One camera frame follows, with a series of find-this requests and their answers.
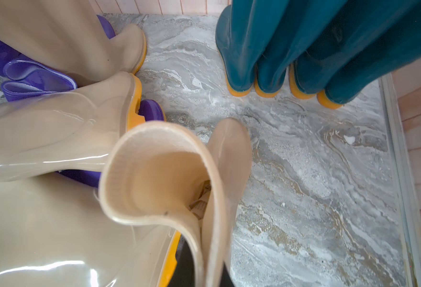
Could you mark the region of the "large beige boot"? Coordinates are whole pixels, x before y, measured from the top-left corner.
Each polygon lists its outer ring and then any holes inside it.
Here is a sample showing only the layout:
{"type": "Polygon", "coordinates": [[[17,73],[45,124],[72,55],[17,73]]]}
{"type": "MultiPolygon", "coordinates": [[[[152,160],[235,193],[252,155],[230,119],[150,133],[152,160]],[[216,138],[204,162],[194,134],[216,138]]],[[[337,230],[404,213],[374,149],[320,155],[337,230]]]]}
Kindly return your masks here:
{"type": "Polygon", "coordinates": [[[76,169],[100,172],[117,141],[145,120],[131,73],[69,92],[0,104],[0,182],[76,169]]]}

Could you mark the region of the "teal boot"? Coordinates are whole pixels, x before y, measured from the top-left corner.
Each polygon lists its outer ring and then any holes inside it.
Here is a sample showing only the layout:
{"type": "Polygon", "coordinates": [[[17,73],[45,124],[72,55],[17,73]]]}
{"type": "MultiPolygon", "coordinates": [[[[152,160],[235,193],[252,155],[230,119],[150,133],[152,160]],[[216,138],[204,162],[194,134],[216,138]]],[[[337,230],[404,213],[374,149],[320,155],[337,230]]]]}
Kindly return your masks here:
{"type": "Polygon", "coordinates": [[[290,1],[274,35],[257,62],[255,90],[275,97],[287,69],[319,37],[346,2],[341,0],[290,1]]]}
{"type": "Polygon", "coordinates": [[[312,45],[291,65],[289,86],[299,99],[324,90],[332,77],[375,42],[417,1],[347,1],[312,45]]]}
{"type": "Polygon", "coordinates": [[[288,1],[233,1],[216,24],[227,88],[233,96],[246,96],[255,81],[255,66],[273,37],[288,1]]]}
{"type": "Polygon", "coordinates": [[[336,110],[355,99],[370,82],[421,58],[421,1],[340,69],[318,102],[336,110]]]}

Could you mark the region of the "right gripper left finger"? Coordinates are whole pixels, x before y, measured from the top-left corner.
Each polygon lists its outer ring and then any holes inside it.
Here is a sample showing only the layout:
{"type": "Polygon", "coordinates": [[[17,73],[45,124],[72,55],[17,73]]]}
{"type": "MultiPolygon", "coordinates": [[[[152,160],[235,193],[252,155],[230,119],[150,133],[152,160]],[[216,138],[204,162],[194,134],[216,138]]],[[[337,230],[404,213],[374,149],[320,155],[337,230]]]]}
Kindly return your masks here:
{"type": "Polygon", "coordinates": [[[195,287],[194,259],[188,242],[180,236],[175,252],[177,265],[169,281],[169,287],[195,287]]]}

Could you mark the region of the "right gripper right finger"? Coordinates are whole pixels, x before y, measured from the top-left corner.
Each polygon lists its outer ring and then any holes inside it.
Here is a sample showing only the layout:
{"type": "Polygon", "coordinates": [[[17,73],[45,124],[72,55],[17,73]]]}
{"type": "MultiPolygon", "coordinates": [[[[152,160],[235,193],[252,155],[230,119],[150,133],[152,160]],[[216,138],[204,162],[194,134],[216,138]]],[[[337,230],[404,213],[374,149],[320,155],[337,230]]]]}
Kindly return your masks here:
{"type": "Polygon", "coordinates": [[[220,287],[234,287],[234,283],[226,265],[223,266],[220,287]]]}

